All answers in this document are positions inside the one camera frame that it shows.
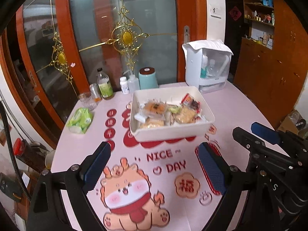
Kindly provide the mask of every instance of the blue gripper pad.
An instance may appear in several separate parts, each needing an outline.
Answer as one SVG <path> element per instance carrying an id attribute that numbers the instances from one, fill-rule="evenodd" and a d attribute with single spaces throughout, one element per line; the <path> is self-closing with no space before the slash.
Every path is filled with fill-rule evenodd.
<path id="1" fill-rule="evenodd" d="M 110 156 L 111 147 L 109 143 L 102 142 L 95 152 L 87 156 L 81 163 L 80 178 L 84 182 L 83 191 L 85 194 L 94 189 Z"/>
<path id="2" fill-rule="evenodd" d="M 208 145 L 208 143 L 201 143 L 198 148 L 199 160 L 207 175 L 209 176 L 214 189 L 224 195 L 227 190 L 224 184 L 224 174 L 221 172 L 212 156 L 216 156 L 216 158 L 223 160 L 222 157 L 218 157 L 211 150 L 211 147 Z"/>
<path id="3" fill-rule="evenodd" d="M 280 143 L 280 136 L 278 132 L 270 129 L 258 122 L 251 124 L 251 132 L 256 136 L 261 137 L 263 140 L 268 141 L 270 144 L 275 145 Z"/>

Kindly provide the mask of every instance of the wooden door frame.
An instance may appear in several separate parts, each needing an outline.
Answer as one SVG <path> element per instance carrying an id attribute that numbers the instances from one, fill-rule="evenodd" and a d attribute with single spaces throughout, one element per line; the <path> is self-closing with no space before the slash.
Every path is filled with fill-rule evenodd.
<path id="1" fill-rule="evenodd" d="M 10 56 L 10 50 L 7 41 L 7 30 L 5 29 L 0 37 L 0 65 L 7 82 L 7 85 L 12 93 L 21 112 L 26 119 L 37 131 L 37 133 L 47 142 L 53 149 L 57 146 L 57 138 L 51 133 L 48 127 L 38 116 L 32 105 L 30 104 L 13 67 L 13 62 Z"/>
<path id="2" fill-rule="evenodd" d="M 185 82 L 184 27 L 189 27 L 189 41 L 205 40 L 207 37 L 206 0 L 176 0 L 178 63 L 177 81 Z"/>
<path id="3" fill-rule="evenodd" d="M 23 5 L 18 9 L 16 12 L 16 31 L 17 31 L 17 38 L 18 38 L 18 44 L 20 47 L 20 53 L 23 58 L 23 62 L 25 64 L 25 68 L 27 70 L 28 76 L 31 73 L 32 77 L 30 78 L 30 81 L 33 85 L 33 88 L 40 98 L 41 102 L 43 103 L 44 107 L 46 108 L 47 112 L 50 114 L 51 118 L 55 121 L 57 126 L 62 130 L 64 128 L 64 123 L 55 111 L 54 107 L 50 103 L 37 75 L 34 70 L 33 64 L 30 59 L 30 55 L 28 52 L 27 42 L 26 42 L 26 36 L 24 31 L 24 24 L 23 24 Z"/>
<path id="4" fill-rule="evenodd" d="M 64 48 L 67 64 L 79 93 L 89 92 L 89 82 L 79 56 L 73 25 L 70 16 L 70 1 L 55 0 L 60 39 Z"/>

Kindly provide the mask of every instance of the black cable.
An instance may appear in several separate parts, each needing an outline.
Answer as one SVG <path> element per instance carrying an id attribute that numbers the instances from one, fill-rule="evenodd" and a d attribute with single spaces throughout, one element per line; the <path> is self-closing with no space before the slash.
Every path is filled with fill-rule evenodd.
<path id="1" fill-rule="evenodd" d="M 21 178 L 21 174 L 19 172 L 17 162 L 16 162 L 16 159 L 15 159 L 15 156 L 14 156 L 12 140 L 11 140 L 11 135 L 10 135 L 10 130 L 9 130 L 9 123 L 7 122 L 7 114 L 5 112 L 5 109 L 4 109 L 2 102 L 0 102 L 0 115 L 2 117 L 4 131 L 5 131 L 5 135 L 7 137 L 7 146 L 8 146 L 8 149 L 9 149 L 9 153 L 10 153 L 11 161 L 12 161 L 12 164 L 13 164 L 13 168 L 15 170 L 16 177 L 18 179 L 19 184 L 21 185 L 21 188 L 23 189 L 23 192 L 27 196 L 28 200 L 31 201 L 31 195 L 29 194 L 27 187 L 26 187 L 24 181 Z"/>

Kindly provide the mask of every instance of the white storage box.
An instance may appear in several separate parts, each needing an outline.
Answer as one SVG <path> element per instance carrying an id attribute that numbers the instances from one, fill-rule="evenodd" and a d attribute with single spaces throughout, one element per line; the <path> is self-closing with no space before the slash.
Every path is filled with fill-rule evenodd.
<path id="1" fill-rule="evenodd" d="M 138 128 L 139 123 L 134 119 L 134 115 L 139 111 L 139 104 L 146 103 L 148 100 L 156 99 L 161 102 L 179 105 L 187 93 L 191 94 L 196 101 L 200 102 L 200 107 L 202 109 L 201 114 L 206 118 L 207 122 L 200 121 L 196 123 L 147 129 Z M 135 91 L 131 104 L 129 126 L 131 134 L 138 142 L 147 142 L 172 140 L 191 136 L 204 136 L 211 123 L 214 121 L 215 117 L 199 90 L 193 86 L 186 86 Z"/>

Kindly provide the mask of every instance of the door handle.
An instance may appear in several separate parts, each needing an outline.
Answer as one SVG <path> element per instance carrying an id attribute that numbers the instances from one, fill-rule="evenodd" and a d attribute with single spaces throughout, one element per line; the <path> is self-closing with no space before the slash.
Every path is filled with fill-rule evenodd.
<path id="1" fill-rule="evenodd" d="M 184 43 L 188 43 L 190 38 L 189 27 L 187 25 L 184 26 Z"/>
<path id="2" fill-rule="evenodd" d="M 34 84 L 34 87 L 37 88 L 37 84 L 36 84 L 36 82 L 35 82 L 35 80 L 34 80 L 34 77 L 33 77 L 33 75 L 32 75 L 31 70 L 29 71 L 29 77 L 30 77 L 30 79 L 32 80 L 32 82 L 33 82 L 33 84 Z"/>

